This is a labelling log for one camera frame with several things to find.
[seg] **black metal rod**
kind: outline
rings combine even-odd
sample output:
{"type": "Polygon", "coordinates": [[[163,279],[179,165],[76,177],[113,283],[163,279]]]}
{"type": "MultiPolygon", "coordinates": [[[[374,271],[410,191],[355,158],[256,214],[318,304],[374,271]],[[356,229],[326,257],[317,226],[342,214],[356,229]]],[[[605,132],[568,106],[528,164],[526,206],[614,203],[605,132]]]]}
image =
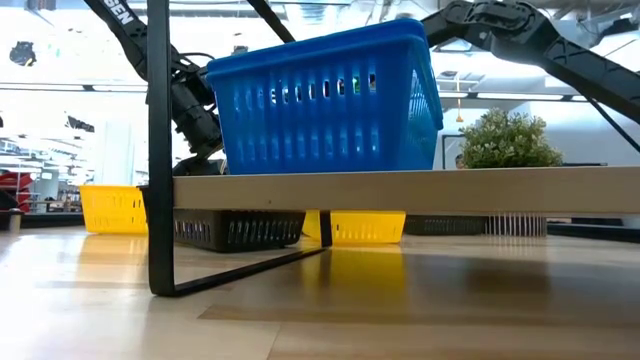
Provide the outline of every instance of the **black metal rod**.
{"type": "Polygon", "coordinates": [[[320,211],[320,239],[322,247],[333,246],[333,231],[331,229],[331,211],[320,211]]]}
{"type": "Polygon", "coordinates": [[[169,0],[147,0],[147,10],[149,287],[156,295],[174,296],[169,0]]]}
{"type": "Polygon", "coordinates": [[[298,251],[293,254],[277,257],[275,259],[265,260],[256,264],[243,266],[238,269],[225,271],[220,274],[206,276],[197,280],[185,282],[176,285],[176,291],[173,296],[185,296],[198,291],[211,289],[216,286],[224,285],[251,275],[258,274],[265,270],[270,270],[281,265],[304,259],[311,255],[319,254],[324,250],[325,249],[318,248],[313,250],[298,251]]]}
{"type": "Polygon", "coordinates": [[[633,140],[633,138],[631,136],[629,136],[629,134],[627,134],[624,129],[622,129],[622,127],[620,125],[618,125],[618,123],[616,123],[611,116],[609,116],[609,114],[607,114],[606,111],[604,111],[604,109],[602,108],[602,106],[600,106],[600,104],[598,104],[595,100],[593,100],[592,98],[585,96],[585,99],[587,99],[587,101],[591,104],[591,106],[593,106],[599,113],[600,115],[602,115],[602,117],[607,120],[607,122],[609,123],[609,125],[611,125],[615,131],[618,132],[618,134],[620,134],[620,136],[622,136],[623,139],[627,140],[627,142],[629,143],[629,145],[631,145],[631,147],[637,151],[638,153],[640,153],[640,145],[638,145],[638,143],[633,140]]]}
{"type": "Polygon", "coordinates": [[[447,150],[447,147],[445,146],[445,140],[447,139],[447,135],[442,135],[442,142],[440,143],[440,146],[442,147],[442,170],[446,170],[447,169],[447,162],[446,162],[446,156],[444,154],[444,152],[447,150]]]}
{"type": "Polygon", "coordinates": [[[278,35],[282,42],[294,42],[296,39],[293,38],[293,35],[287,30],[287,28],[282,24],[278,15],[273,12],[269,4],[265,0],[247,0],[249,4],[254,8],[254,10],[260,15],[260,17],[269,25],[271,30],[278,35]]]}
{"type": "Polygon", "coordinates": [[[570,236],[640,244],[640,229],[623,226],[547,224],[547,231],[551,235],[558,236],[570,236]]]}

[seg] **green plant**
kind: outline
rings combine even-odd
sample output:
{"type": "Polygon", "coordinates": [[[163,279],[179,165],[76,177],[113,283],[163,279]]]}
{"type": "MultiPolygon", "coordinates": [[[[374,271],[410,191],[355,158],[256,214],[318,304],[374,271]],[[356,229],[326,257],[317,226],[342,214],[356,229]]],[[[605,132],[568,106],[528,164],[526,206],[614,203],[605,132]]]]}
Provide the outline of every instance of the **green plant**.
{"type": "Polygon", "coordinates": [[[562,154],[547,143],[547,124],[537,116],[489,110],[474,126],[460,129],[464,165],[470,169],[549,167],[562,163],[562,154]]]}

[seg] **black robotic arm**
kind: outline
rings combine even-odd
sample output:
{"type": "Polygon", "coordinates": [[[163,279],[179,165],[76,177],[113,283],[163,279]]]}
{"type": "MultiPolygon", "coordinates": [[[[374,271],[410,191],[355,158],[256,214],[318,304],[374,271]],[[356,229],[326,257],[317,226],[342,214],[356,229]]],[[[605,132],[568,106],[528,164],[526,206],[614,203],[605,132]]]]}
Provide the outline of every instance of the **black robotic arm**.
{"type": "Polygon", "coordinates": [[[565,39],[528,3],[458,0],[422,23],[430,46],[459,38],[498,58],[537,65],[640,124],[640,75],[565,39]]]}
{"type": "MultiPolygon", "coordinates": [[[[116,36],[127,60],[147,81],[147,26],[133,13],[125,0],[85,0],[116,36]]],[[[192,158],[176,168],[176,175],[218,173],[209,156],[222,149],[222,135],[213,92],[204,80],[205,70],[189,61],[171,46],[171,115],[176,131],[189,142],[192,158]]]]}

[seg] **wooden floor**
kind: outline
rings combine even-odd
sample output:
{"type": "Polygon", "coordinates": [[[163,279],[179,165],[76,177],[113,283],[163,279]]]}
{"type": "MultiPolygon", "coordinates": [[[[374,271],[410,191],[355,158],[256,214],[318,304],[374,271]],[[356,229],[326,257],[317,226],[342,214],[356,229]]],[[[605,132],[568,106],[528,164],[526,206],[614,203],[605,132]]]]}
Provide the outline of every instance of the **wooden floor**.
{"type": "MultiPolygon", "coordinates": [[[[149,293],[146,246],[81,229],[1,235],[0,359],[640,359],[638,245],[336,246],[182,299],[149,293]]],[[[187,280],[281,253],[181,247],[176,265],[187,280]]]]}

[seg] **wooden shelf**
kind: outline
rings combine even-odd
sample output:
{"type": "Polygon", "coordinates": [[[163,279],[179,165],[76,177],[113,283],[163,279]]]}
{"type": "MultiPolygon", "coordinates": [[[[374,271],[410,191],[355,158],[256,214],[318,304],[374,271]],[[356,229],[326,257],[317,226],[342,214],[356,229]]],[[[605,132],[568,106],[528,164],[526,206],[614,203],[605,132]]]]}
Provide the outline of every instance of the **wooden shelf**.
{"type": "Polygon", "coordinates": [[[640,167],[174,178],[174,206],[414,214],[640,214],[640,167]]]}

